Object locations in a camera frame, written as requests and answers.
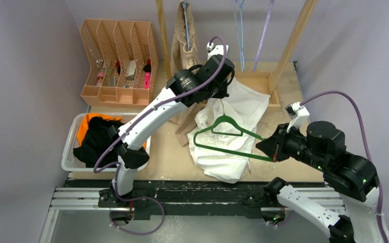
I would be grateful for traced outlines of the green hanger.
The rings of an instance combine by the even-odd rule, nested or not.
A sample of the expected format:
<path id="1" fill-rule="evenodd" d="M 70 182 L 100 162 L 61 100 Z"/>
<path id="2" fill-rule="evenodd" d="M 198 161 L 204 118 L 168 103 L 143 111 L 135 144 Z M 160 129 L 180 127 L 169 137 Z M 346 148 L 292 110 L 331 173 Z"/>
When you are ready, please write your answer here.
<path id="1" fill-rule="evenodd" d="M 259 102 L 233 107 L 231 103 L 221 99 L 220 108 L 214 113 L 214 123 L 195 132 L 193 144 L 202 149 L 271 162 L 271 158 L 267 156 L 251 153 L 254 141 L 264 140 L 255 132 L 265 111 L 266 108 Z"/>

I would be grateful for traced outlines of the light blue hanger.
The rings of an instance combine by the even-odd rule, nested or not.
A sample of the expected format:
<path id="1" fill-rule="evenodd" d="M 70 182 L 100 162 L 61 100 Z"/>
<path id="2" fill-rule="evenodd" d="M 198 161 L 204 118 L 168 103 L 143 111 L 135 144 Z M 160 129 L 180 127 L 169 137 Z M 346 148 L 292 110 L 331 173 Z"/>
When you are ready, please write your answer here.
<path id="1" fill-rule="evenodd" d="M 234 8 L 234 19 L 236 26 L 236 33 L 239 45 L 239 55 L 240 55 L 240 63 L 241 63 L 241 72 L 245 71 L 245 56 L 244 56 L 244 23 L 243 23 L 243 7 L 245 1 L 234 0 L 233 8 Z"/>

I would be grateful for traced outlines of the white shorts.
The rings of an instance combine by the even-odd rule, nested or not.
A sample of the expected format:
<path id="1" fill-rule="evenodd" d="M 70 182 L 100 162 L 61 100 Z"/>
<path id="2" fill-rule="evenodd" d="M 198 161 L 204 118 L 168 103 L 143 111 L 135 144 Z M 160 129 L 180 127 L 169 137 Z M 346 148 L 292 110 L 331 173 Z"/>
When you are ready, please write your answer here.
<path id="1" fill-rule="evenodd" d="M 240 127 L 255 133 L 267 110 L 270 96 L 251 89 L 237 79 L 231 82 L 227 92 L 229 97 L 208 100 L 205 108 L 196 114 L 196 127 L 187 134 L 187 138 L 194 164 L 203 169 L 205 175 L 234 184 L 240 180 L 244 170 L 251 167 L 249 159 L 205 149 L 204 146 L 251 153 L 255 138 L 247 134 L 241 136 L 240 131 L 229 123 L 220 123 L 212 131 L 199 135 L 195 133 L 212 126 L 224 114 L 233 118 Z"/>

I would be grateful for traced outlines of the lilac plastic hanger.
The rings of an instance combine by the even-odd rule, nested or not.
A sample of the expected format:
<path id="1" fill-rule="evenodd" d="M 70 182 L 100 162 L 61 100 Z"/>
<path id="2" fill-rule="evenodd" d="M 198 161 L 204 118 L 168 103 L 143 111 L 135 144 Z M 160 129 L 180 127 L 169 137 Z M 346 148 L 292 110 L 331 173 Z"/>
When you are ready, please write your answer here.
<path id="1" fill-rule="evenodd" d="M 275 2 L 274 0 L 270 0 L 269 1 L 268 11 L 267 11 L 267 15 L 266 15 L 266 19 L 265 19 L 265 23 L 264 23 L 264 27 L 263 27 L 261 39 L 260 39 L 260 42 L 259 42 L 259 46 L 258 46 L 258 49 L 257 49 L 257 53 L 256 53 L 256 56 L 255 56 L 255 60 L 254 60 L 254 63 L 253 63 L 252 72 L 255 72 L 255 70 L 257 68 L 257 65 L 258 65 L 258 62 L 259 62 L 259 59 L 260 59 L 260 55 L 261 55 L 261 52 L 262 52 L 262 47 L 263 47 L 263 44 L 264 44 L 264 41 L 265 41 L 265 37 L 266 37 L 267 30 L 268 30 L 271 14 L 272 14 L 273 7 L 274 7 L 274 2 Z"/>

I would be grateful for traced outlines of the black shorts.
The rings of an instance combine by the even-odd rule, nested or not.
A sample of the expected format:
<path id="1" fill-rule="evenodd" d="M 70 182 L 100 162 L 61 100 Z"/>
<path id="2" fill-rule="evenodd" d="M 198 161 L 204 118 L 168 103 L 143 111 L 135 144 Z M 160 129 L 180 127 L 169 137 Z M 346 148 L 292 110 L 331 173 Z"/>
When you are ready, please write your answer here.
<path id="1" fill-rule="evenodd" d="M 108 129 L 119 128 L 123 124 L 121 117 L 99 113 L 85 115 L 76 135 L 79 147 L 73 149 L 73 155 L 87 168 L 93 168 L 100 155 L 113 142 Z"/>

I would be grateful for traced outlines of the orange shorts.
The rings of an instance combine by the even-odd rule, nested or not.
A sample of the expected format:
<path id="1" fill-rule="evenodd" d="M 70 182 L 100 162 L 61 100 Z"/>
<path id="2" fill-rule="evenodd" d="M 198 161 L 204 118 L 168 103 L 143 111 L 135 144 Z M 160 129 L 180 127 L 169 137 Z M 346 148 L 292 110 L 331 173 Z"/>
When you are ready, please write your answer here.
<path id="1" fill-rule="evenodd" d="M 104 114 L 86 115 L 77 133 L 77 139 L 80 142 L 78 149 L 85 153 L 102 153 L 113 142 L 108 129 L 111 127 L 118 129 L 124 124 L 122 118 Z"/>

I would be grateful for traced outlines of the white plastic perforated basket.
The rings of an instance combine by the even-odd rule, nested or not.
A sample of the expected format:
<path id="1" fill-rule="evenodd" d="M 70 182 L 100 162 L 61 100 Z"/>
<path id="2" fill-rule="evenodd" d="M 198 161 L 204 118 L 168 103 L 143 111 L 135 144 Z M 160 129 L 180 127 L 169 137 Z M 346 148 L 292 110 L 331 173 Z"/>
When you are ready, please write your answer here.
<path id="1" fill-rule="evenodd" d="M 103 113 L 81 113 L 78 114 L 72 122 L 72 125 L 70 126 L 68 136 L 66 139 L 66 143 L 64 145 L 64 149 L 62 152 L 62 160 L 61 160 L 61 167 L 63 170 L 68 172 L 93 172 L 93 168 L 87 168 L 86 164 L 78 160 L 73 155 L 73 149 L 78 148 L 80 145 L 79 140 L 77 139 L 77 133 L 78 130 L 82 124 L 82 121 L 86 115 L 97 115 L 97 114 L 104 114 L 116 118 L 122 118 L 123 123 L 130 122 L 131 119 L 133 119 L 137 113 L 136 112 L 103 112 Z M 150 144 L 151 144 L 151 137 L 149 137 L 145 143 L 144 148 L 148 154 L 150 154 Z"/>

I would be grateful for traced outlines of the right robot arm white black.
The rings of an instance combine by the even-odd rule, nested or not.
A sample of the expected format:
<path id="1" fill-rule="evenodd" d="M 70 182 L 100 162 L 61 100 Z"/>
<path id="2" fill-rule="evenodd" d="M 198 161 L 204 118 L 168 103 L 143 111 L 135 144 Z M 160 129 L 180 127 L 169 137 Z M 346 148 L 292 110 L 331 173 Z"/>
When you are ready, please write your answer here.
<path id="1" fill-rule="evenodd" d="M 268 205 L 292 209 L 316 225 L 329 242 L 389 242 L 389 231 L 378 212 L 380 181 L 376 167 L 369 159 L 347 151 L 345 134 L 334 124 L 313 122 L 305 135 L 288 124 L 280 124 L 256 148 L 274 162 L 293 158 L 322 172 L 324 181 L 341 197 L 345 214 L 301 195 L 279 177 L 265 186 Z"/>

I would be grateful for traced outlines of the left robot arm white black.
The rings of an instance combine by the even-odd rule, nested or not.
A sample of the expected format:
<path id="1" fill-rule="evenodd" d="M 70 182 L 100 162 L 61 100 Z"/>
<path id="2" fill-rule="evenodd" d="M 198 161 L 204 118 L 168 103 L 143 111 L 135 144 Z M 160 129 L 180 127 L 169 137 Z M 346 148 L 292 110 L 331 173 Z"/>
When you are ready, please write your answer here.
<path id="1" fill-rule="evenodd" d="M 116 152 L 118 160 L 115 178 L 112 180 L 111 201 L 125 207 L 131 200 L 133 183 L 138 169 L 149 161 L 143 148 L 144 142 L 172 117 L 194 104 L 209 98 L 228 96 L 227 87 L 235 74 L 235 65 L 225 56 L 216 54 L 205 64 L 194 65 L 177 71 L 159 95 L 131 121 L 108 130 L 113 142 L 98 158 Z"/>

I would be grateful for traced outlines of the beige shorts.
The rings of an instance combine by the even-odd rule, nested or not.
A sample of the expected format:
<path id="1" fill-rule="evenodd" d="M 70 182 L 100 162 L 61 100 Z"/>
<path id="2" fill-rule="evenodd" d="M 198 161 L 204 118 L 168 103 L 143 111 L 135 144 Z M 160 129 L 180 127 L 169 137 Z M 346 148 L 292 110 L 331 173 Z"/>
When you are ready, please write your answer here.
<path id="1" fill-rule="evenodd" d="M 171 46 L 170 64 L 172 74 L 201 63 L 198 57 L 199 42 L 195 29 L 195 21 L 191 13 L 191 6 L 189 3 L 187 3 L 187 16 L 190 37 L 190 51 L 187 50 L 183 7 L 182 1 L 180 1 L 177 6 L 174 35 Z M 197 124 L 195 122 L 195 116 L 201 109 L 202 106 L 196 103 L 191 107 L 184 109 L 180 114 L 170 119 L 171 122 L 178 125 L 175 136 L 182 146 L 188 144 L 187 134 L 196 127 Z"/>

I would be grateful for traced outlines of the pink marker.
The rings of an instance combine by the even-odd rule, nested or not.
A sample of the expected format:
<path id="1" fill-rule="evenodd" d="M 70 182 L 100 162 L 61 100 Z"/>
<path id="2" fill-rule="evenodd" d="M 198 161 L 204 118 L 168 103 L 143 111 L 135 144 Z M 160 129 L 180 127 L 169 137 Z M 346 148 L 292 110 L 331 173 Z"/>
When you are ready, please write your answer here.
<path id="1" fill-rule="evenodd" d="M 145 72 L 144 73 L 144 88 L 145 89 L 149 89 L 150 78 L 151 78 L 151 73 L 150 72 Z"/>

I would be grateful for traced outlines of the white small box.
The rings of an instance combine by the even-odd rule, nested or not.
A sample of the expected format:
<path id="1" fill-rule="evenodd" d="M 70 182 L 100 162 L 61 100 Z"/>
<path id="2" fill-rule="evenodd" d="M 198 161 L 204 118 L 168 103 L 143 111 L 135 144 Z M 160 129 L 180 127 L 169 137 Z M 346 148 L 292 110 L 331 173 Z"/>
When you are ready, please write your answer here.
<path id="1" fill-rule="evenodd" d="M 136 75 L 136 61 L 130 60 L 126 69 L 126 80 L 134 80 Z"/>

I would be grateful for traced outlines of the peach plastic file organizer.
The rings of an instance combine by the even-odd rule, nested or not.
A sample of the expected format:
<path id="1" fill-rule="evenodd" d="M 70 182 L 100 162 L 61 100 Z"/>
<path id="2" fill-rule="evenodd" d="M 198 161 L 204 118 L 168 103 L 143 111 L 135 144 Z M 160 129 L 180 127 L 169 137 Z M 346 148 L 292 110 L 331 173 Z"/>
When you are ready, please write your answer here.
<path id="1" fill-rule="evenodd" d="M 151 22 L 85 19 L 80 27 L 90 72 L 81 97 L 90 106 L 143 108 L 153 100 L 158 55 Z M 126 80 L 130 60 L 134 80 Z M 150 72 L 149 89 L 144 73 Z"/>

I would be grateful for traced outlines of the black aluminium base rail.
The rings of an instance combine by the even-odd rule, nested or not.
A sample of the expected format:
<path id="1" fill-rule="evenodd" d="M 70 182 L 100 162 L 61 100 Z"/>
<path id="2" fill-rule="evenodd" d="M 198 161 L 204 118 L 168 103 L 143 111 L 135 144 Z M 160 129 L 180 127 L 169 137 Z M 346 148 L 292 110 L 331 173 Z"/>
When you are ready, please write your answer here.
<path id="1" fill-rule="evenodd" d="M 264 194 L 264 182 L 226 184 L 214 181 L 136 180 L 129 198 L 119 201 L 107 180 L 67 180 L 56 188 L 51 210 L 111 211 L 136 220 L 161 216 L 244 216 L 272 219 L 282 206 Z"/>

